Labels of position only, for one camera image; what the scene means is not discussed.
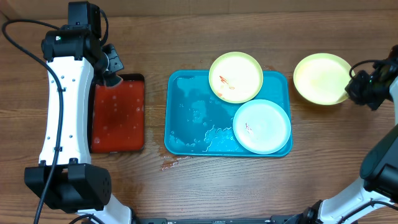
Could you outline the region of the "green plate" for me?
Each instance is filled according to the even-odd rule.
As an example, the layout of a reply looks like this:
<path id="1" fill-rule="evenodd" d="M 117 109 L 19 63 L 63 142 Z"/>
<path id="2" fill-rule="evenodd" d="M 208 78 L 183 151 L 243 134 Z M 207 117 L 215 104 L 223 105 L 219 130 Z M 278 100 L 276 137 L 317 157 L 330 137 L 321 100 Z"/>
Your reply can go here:
<path id="1" fill-rule="evenodd" d="M 212 63 L 208 81 L 218 98 L 238 104 L 253 99 L 259 93 L 264 77 L 254 57 L 244 52 L 228 52 Z"/>
<path id="2" fill-rule="evenodd" d="M 297 64 L 293 81 L 306 100 L 318 105 L 335 105 L 348 99 L 345 88 L 353 75 L 351 65 L 341 57 L 318 53 Z"/>

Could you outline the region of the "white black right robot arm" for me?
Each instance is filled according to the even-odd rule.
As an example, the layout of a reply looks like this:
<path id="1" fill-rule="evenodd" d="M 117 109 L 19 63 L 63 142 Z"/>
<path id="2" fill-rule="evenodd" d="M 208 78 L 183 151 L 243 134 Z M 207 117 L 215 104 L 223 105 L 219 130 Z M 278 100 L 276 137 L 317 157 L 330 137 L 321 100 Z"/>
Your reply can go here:
<path id="1" fill-rule="evenodd" d="M 397 47 L 387 58 L 371 60 L 373 72 L 349 72 L 345 90 L 357 105 L 378 109 L 385 100 L 397 103 Z M 320 200 L 287 223 L 349 224 L 381 207 L 397 209 L 397 128 L 393 127 L 364 158 L 359 178 L 327 200 Z"/>

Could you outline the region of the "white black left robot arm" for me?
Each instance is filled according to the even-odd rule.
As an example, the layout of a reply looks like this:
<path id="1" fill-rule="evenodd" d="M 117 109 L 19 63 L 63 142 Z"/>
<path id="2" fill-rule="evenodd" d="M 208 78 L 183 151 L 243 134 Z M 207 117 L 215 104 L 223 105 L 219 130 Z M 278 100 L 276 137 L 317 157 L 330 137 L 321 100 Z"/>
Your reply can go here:
<path id="1" fill-rule="evenodd" d="M 25 169 L 26 186 L 39 208 L 94 223 L 133 223 L 133 211 L 112 193 L 109 171 L 91 163 L 88 140 L 93 82 L 114 87 L 122 81 L 114 47 L 104 45 L 99 25 L 76 22 L 48 32 L 42 51 L 49 75 L 46 138 L 38 165 Z"/>

